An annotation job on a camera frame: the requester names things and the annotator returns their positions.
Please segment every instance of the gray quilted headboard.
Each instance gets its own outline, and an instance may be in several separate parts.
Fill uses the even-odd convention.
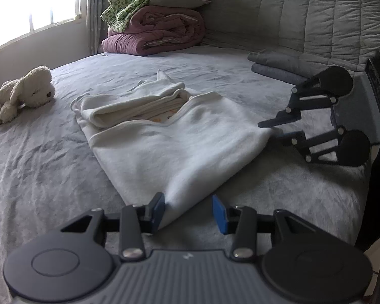
[[[212,0],[201,8],[214,46],[288,51],[363,72],[380,49],[380,0]]]

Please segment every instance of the gray bed sheet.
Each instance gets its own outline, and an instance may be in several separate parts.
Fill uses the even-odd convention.
[[[272,118],[287,104],[292,86],[251,72],[247,55],[244,50],[206,46],[147,57],[106,53],[53,70],[55,100],[38,109],[25,108],[15,120],[0,126],[0,303],[10,300],[2,265],[13,249],[90,208],[115,212],[124,204],[89,149],[70,102],[85,92],[121,93],[161,69],[187,87],[215,90]],[[298,128],[308,136],[330,129],[329,114],[307,112],[302,121],[285,126],[285,130]],[[369,171],[370,165],[306,164],[293,148],[270,141],[216,193],[259,213],[288,209],[354,243]],[[147,249],[228,249],[230,240],[214,223],[211,197],[157,235],[145,237]],[[108,238],[106,246],[116,252],[116,235]],[[259,252],[269,247],[268,237],[259,236]]]

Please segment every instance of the white fleece blanket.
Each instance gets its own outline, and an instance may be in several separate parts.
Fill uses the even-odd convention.
[[[200,94],[158,71],[126,93],[71,104],[101,167],[126,204],[163,192],[167,225],[252,161],[272,131],[215,91]],[[159,122],[150,119],[158,118]]]

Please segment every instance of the dark gray towel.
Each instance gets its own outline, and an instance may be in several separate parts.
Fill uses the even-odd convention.
[[[264,75],[265,77],[270,77],[272,79],[280,80],[283,82],[290,83],[292,85],[298,85],[307,78],[302,77],[301,75],[294,74],[285,70],[282,70],[280,68],[275,68],[271,66],[266,66],[262,64],[253,64],[250,68],[252,72]]]
[[[327,64],[323,64],[323,60],[305,60],[302,57],[301,52],[288,48],[283,48],[282,51],[265,49],[261,52],[251,52],[248,55],[248,59],[252,62],[284,70],[307,79],[328,67]]]

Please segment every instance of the pink comforter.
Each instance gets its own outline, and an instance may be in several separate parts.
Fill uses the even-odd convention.
[[[189,48],[198,44],[205,33],[204,21],[194,10],[145,6],[131,18],[124,33],[108,29],[104,51],[137,56]]]

